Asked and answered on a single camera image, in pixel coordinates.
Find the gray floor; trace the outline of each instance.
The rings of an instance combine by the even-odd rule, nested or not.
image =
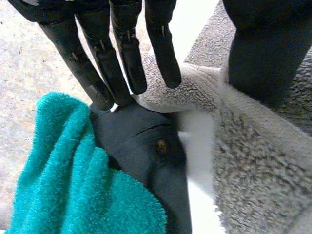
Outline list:
[[[136,30],[141,51],[148,51],[144,14]],[[16,181],[31,149],[36,101],[49,91],[90,100],[40,28],[7,1],[0,1],[0,32],[0,229],[6,229]]]

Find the towel fold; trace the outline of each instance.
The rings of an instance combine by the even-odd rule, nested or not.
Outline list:
[[[33,148],[6,234],[164,234],[166,215],[144,186],[108,167],[86,104],[49,93],[38,102]]]

